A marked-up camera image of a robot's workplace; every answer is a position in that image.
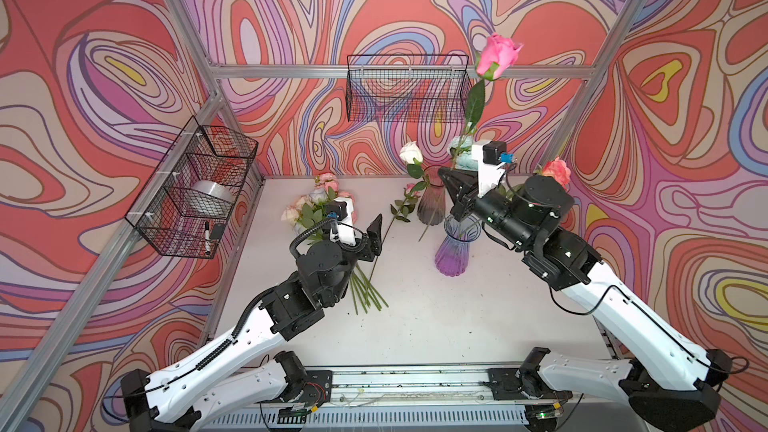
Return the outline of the purple glass vase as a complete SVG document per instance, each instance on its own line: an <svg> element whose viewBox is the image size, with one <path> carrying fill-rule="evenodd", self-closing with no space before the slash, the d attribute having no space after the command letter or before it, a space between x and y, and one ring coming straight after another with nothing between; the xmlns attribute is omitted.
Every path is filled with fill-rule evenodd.
<svg viewBox="0 0 768 432"><path fill-rule="evenodd" d="M448 277L462 275L470 261L470 246L482 232L481 222L474 216L457 220L448 215L444 220L443 242L438 248L434 264L437 270Z"/></svg>

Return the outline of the white rose stem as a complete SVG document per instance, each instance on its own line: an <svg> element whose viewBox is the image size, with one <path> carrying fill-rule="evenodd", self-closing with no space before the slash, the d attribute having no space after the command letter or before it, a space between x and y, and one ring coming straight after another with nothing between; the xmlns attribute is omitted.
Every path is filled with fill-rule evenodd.
<svg viewBox="0 0 768 432"><path fill-rule="evenodd" d="M425 182L424 172L425 172L425 170L428 167L430 167L430 165L427 165L424 162L424 155L423 155L421 149L419 148L419 146L417 145L417 143L415 141L410 141L410 142L405 143L401 147L401 149L399 151L399 157L400 157L401 161L405 164L406 171L407 171L408 175L414 180L413 183L419 182L419 181L424 181ZM418 200L417 205L416 205L416 209L415 209L416 215L417 215L417 207L418 207L420 199ZM431 227L438 226L438 225L436 225L436 226L427 226L425 224L423 224L423 225L425 226L425 229L422 232L422 234L420 236L420 239L422 239L426 235L426 232Z"/></svg>

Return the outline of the light blue flower stem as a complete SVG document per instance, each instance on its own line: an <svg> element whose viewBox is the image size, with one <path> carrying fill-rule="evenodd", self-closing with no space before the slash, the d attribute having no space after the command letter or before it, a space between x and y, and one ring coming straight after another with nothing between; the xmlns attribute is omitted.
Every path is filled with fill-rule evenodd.
<svg viewBox="0 0 768 432"><path fill-rule="evenodd" d="M472 157L472 146L474 145L471 136L456 136L449 143L449 154L451 164L454 169L465 171L477 171L478 162Z"/></svg>

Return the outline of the coral pink rose stem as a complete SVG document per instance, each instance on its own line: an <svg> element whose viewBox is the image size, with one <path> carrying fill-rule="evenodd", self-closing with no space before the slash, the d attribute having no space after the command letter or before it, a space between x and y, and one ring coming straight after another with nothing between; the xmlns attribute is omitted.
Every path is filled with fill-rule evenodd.
<svg viewBox="0 0 768 432"><path fill-rule="evenodd" d="M554 179L565 191L569 190L571 183L571 169L567 165L566 161L560 157L547 162L543 166L538 166L534 175L550 177ZM507 198L512 198L515 194L523 191L524 184L510 185L507 182L507 178L504 178L504 183L499 186L499 191Z"/></svg>

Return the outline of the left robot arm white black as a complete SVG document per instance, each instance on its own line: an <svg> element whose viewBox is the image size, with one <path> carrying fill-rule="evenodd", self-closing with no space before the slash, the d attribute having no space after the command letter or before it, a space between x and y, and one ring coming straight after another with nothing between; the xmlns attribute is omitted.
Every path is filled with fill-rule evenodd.
<svg viewBox="0 0 768 432"><path fill-rule="evenodd" d="M382 219L366 231L332 217L316 227L323 239L300 252L314 231L297 236L289 245L295 271L254 297L232 328L170 366L122 378L130 430L199 431L247 405L290 403L315 386L296 354L278 348L345 297L359 261L381 254Z"/></svg>

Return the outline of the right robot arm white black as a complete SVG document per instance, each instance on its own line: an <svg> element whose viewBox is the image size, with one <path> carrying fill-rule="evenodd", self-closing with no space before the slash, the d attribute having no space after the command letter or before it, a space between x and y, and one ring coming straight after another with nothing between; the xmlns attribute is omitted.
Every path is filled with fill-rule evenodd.
<svg viewBox="0 0 768 432"><path fill-rule="evenodd" d="M716 417L731 358L678 332L582 237L561 227L574 200L559 182L533 175L507 197L498 181L484 182L473 171L443 167L439 176L456 218L474 216L491 228L491 239L520 253L550 293L580 305L578 315L594 318L633 354L629 360L584 359L536 347L516 373L523 394L599 397L630 407L660 431L691 431Z"/></svg>

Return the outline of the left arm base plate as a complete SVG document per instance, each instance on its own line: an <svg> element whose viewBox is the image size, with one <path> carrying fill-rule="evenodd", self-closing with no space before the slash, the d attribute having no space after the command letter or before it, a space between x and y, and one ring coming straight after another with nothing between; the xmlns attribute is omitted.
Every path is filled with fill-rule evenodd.
<svg viewBox="0 0 768 432"><path fill-rule="evenodd" d="M310 370L304 379L292 381L276 398L264 400L268 404L299 403L320 406L331 399L333 372L330 369Z"/></svg>

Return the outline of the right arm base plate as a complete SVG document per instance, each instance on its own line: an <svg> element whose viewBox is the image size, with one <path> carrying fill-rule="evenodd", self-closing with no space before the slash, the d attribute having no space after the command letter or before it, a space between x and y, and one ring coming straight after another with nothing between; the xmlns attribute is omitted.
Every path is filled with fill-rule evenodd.
<svg viewBox="0 0 768 432"><path fill-rule="evenodd" d="M568 401L570 391L555 391L547 386L536 373L520 372L518 368L490 368L485 385L494 400L555 400Z"/></svg>

